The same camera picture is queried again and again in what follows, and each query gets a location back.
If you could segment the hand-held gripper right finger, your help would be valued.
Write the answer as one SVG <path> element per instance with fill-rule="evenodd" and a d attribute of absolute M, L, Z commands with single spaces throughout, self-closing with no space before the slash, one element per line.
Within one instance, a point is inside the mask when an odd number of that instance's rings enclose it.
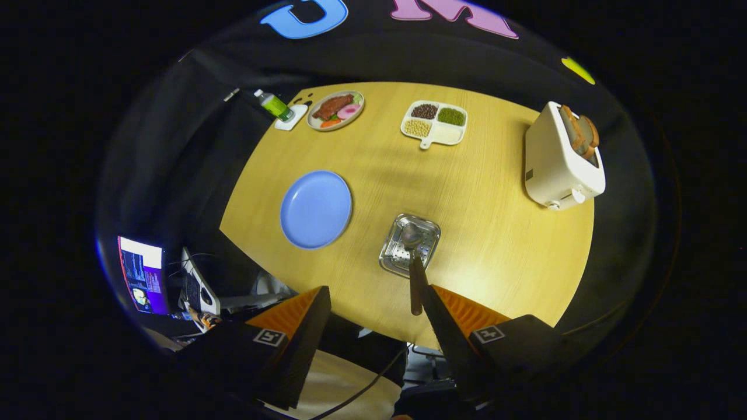
<path fill-rule="evenodd" d="M 459 397 L 474 405 L 531 393 L 582 357 L 582 346 L 533 314 L 511 319 L 438 285 L 423 290 L 423 308 Z"/>

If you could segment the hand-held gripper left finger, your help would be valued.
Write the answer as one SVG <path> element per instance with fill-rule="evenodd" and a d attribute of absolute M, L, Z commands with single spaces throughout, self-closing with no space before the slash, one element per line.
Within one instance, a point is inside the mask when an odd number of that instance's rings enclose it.
<path fill-rule="evenodd" d="M 329 289 L 308 290 L 246 321 L 223 321 L 176 354 L 202 385 L 296 408 L 331 313 Z"/>

